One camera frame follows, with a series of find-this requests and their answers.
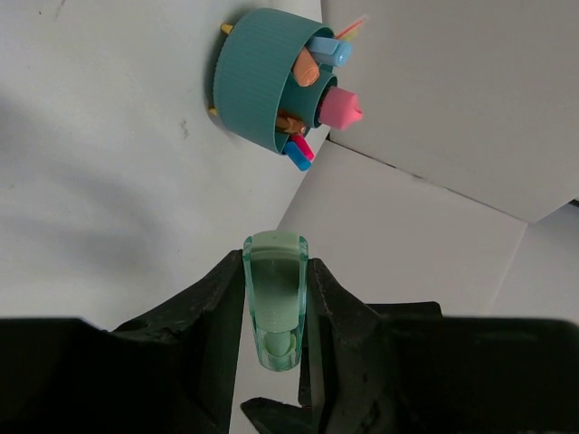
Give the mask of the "black pink highlighter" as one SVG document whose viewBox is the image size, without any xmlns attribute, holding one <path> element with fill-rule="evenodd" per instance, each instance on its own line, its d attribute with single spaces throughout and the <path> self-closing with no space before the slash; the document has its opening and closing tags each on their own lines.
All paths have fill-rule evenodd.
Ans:
<svg viewBox="0 0 579 434">
<path fill-rule="evenodd" d="M 305 158 L 307 158 L 309 161 L 314 159 L 315 154 L 303 135 L 293 135 L 291 139 Z"/>
</svg>

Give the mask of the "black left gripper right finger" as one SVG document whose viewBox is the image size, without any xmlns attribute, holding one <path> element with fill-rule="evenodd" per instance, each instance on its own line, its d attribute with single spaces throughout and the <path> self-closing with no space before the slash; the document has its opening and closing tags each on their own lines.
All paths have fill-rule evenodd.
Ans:
<svg viewBox="0 0 579 434">
<path fill-rule="evenodd" d="M 321 259 L 308 263 L 306 345 L 296 406 L 252 398 L 241 409 L 260 433 L 409 433 L 397 387 L 392 319 L 440 318 L 435 301 L 366 304 Z"/>
</svg>

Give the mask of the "thin yellow pen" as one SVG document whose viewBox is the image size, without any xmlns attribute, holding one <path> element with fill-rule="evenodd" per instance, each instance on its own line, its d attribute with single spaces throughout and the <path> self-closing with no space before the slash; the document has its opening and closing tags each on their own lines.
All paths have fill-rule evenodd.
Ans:
<svg viewBox="0 0 579 434">
<path fill-rule="evenodd" d="M 347 33 L 341 33 L 337 36 L 338 40 L 345 42 L 352 42 L 359 35 L 360 31 L 357 29 L 350 30 Z"/>
</svg>

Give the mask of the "thin orange pen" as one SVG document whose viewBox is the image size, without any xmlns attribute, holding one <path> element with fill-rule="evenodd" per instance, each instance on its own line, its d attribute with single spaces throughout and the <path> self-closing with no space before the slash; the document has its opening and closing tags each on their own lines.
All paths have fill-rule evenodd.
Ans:
<svg viewBox="0 0 579 434">
<path fill-rule="evenodd" d="M 366 14 L 363 14 L 362 16 L 360 16 L 359 18 L 355 19 L 351 24 L 349 24 L 346 28 L 344 28 L 342 31 L 340 31 L 335 38 L 337 39 L 337 36 L 340 35 L 341 33 L 347 33 L 350 30 L 354 30 L 357 29 L 361 32 L 361 29 L 364 27 L 366 21 L 368 19 L 368 16 Z"/>
</svg>

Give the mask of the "blue capped clear highlighter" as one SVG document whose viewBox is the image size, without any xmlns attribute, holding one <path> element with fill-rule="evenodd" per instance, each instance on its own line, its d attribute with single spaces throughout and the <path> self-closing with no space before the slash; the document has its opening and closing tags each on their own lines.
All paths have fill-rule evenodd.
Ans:
<svg viewBox="0 0 579 434">
<path fill-rule="evenodd" d="M 345 66 L 353 51 L 348 41 L 321 36 L 312 37 L 307 49 L 317 63 L 332 67 Z"/>
</svg>

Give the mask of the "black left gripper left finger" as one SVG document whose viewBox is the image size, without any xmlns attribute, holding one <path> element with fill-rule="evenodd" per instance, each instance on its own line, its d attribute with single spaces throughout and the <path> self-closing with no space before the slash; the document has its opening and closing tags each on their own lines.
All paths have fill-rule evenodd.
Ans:
<svg viewBox="0 0 579 434">
<path fill-rule="evenodd" d="M 244 304 L 242 254 L 111 331 L 127 433 L 226 433 Z"/>
</svg>

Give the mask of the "black blue highlighter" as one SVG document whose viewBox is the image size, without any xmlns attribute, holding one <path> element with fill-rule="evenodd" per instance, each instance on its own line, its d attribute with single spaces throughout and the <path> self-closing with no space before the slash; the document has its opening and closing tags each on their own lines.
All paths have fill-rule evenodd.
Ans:
<svg viewBox="0 0 579 434">
<path fill-rule="evenodd" d="M 311 161 L 299 149 L 295 142 L 287 142 L 283 152 L 300 171 L 308 171 L 311 167 Z"/>
</svg>

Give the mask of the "pink capped marker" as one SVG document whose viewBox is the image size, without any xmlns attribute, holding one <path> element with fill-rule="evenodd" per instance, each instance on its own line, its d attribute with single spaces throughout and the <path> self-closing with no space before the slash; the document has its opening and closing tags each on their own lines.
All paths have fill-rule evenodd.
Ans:
<svg viewBox="0 0 579 434">
<path fill-rule="evenodd" d="M 337 86 L 329 87 L 318 106 L 320 124 L 344 131 L 363 119 L 358 96 Z"/>
</svg>

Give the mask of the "grey orange highlighter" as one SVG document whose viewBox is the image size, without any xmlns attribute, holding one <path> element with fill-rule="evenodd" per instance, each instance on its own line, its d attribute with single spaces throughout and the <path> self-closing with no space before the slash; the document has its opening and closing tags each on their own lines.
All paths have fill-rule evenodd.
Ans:
<svg viewBox="0 0 579 434">
<path fill-rule="evenodd" d="M 291 69 L 294 80 L 300 87 L 314 84 L 319 76 L 319 67 L 307 48 L 303 48 Z"/>
</svg>

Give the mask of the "green highlighter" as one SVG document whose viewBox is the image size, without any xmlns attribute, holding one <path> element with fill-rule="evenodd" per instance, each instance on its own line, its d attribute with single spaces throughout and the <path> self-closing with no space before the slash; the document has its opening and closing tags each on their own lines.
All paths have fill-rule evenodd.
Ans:
<svg viewBox="0 0 579 434">
<path fill-rule="evenodd" d="M 286 372 L 300 362 L 307 310 L 308 242 L 295 232 L 248 237 L 242 262 L 260 364 Z"/>
</svg>

